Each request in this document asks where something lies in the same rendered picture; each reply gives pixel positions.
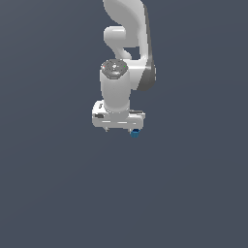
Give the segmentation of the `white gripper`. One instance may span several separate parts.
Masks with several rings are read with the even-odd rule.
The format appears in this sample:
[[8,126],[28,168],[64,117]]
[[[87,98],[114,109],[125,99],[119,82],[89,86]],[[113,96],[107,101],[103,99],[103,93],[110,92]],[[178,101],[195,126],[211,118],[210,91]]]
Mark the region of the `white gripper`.
[[104,101],[97,101],[92,109],[92,124],[101,127],[106,132],[112,128],[122,128],[131,133],[134,129],[143,127],[145,113],[142,110],[131,109],[127,117],[112,117],[104,107]]

